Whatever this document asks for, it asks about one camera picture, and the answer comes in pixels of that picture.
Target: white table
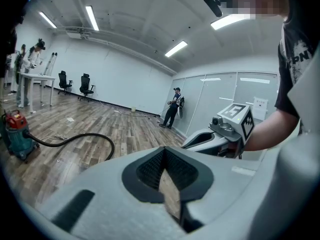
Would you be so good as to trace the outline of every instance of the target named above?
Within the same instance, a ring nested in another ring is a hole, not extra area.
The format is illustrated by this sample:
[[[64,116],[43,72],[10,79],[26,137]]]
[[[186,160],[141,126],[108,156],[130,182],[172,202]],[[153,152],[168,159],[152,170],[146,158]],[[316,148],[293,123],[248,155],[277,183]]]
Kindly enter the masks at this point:
[[[21,105],[24,107],[25,104],[25,78],[30,79],[30,113],[34,113],[33,109],[33,92],[34,92],[34,82],[35,81],[41,81],[41,87],[40,87],[40,102],[42,102],[42,93],[44,84],[47,80],[52,81],[51,85],[51,93],[50,93],[50,106],[52,106],[52,96],[54,93],[54,87],[55,87],[55,77],[48,76],[48,75],[39,75],[39,74],[27,74],[27,73],[20,73],[22,75],[22,81],[21,81]]]

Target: vacuum hose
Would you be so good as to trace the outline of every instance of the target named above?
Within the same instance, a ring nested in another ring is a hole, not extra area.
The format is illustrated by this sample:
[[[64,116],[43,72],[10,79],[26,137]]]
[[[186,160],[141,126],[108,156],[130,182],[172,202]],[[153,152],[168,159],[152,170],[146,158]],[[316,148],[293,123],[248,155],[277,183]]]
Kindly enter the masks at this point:
[[[105,159],[105,161],[107,160],[110,160],[112,155],[114,154],[115,152],[115,144],[114,142],[107,136],[105,135],[102,135],[102,134],[99,134],[99,133],[82,133],[82,134],[79,134],[79,135],[76,135],[76,136],[73,136],[63,142],[60,142],[60,143],[57,143],[57,144],[51,144],[51,143],[47,143],[47,142],[44,142],[40,139],[37,139],[35,136],[33,136],[28,130],[24,131],[23,132],[23,137],[25,137],[26,139],[33,139],[34,141],[36,141],[37,143],[41,144],[41,145],[44,145],[44,146],[47,146],[47,147],[51,147],[51,148],[57,148],[57,147],[61,147],[63,145],[66,145],[68,144],[69,142],[72,142],[74,141],[75,139],[78,139],[78,138],[81,138],[81,137],[84,137],[84,136],[98,136],[98,137],[101,137],[101,138],[104,138],[106,139],[108,142],[110,142],[111,144],[111,152],[110,154],[108,155],[108,157]]]

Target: ceiling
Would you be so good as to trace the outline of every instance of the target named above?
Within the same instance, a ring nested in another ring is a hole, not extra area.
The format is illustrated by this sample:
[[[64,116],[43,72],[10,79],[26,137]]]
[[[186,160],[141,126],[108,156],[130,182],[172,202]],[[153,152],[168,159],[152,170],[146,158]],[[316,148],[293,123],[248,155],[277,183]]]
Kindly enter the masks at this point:
[[[242,42],[242,52],[254,54],[265,40],[273,38],[274,45],[280,39],[279,18],[243,20],[214,30],[210,24],[217,17],[203,0],[31,0],[30,4],[30,11],[46,27],[51,28],[38,11],[54,22],[57,34],[65,33],[66,27],[84,28],[90,38],[151,58],[172,74],[203,51],[215,54]],[[99,32],[93,30],[85,6],[93,7]],[[164,56],[182,40],[188,46],[170,58]]]

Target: person in white shirt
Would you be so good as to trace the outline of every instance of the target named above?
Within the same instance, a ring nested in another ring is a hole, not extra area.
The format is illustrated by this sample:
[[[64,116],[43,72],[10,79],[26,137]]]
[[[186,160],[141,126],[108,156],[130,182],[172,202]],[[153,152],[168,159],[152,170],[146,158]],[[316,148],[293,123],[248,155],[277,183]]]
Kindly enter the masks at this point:
[[[40,60],[39,55],[42,50],[45,50],[45,42],[42,41],[42,39],[38,40],[38,43],[31,47],[29,50],[29,54],[24,55],[22,59],[22,66],[21,66],[21,73],[30,73],[32,69],[34,69]],[[21,108],[21,87],[22,87],[22,75],[19,76],[19,86],[18,91],[16,94],[16,105]],[[24,106],[30,106],[29,100],[28,100],[28,90],[29,90],[29,79],[24,79]]]

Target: black office chair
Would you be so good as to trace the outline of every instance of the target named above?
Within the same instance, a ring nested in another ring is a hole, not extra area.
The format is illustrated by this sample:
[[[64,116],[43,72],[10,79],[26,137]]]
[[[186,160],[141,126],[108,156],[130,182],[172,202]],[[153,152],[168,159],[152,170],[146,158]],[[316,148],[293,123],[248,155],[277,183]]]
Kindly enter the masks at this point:
[[[80,87],[80,92],[84,94],[84,96],[82,98],[80,98],[80,101],[82,99],[86,99],[88,102],[91,101],[90,98],[88,98],[88,94],[93,94],[94,92],[92,91],[92,89],[95,87],[95,85],[91,84],[91,90],[89,90],[89,83],[90,83],[90,78],[88,74],[83,74],[83,76],[81,76],[81,87]]]
[[[60,88],[63,88],[63,90],[59,91],[58,94],[64,92],[64,95],[66,95],[66,92],[68,92],[67,88],[72,87],[72,84],[71,84],[72,80],[69,80],[69,84],[67,84],[67,75],[66,75],[66,72],[63,70],[61,71],[61,73],[59,73],[59,78],[60,78],[59,86]]]

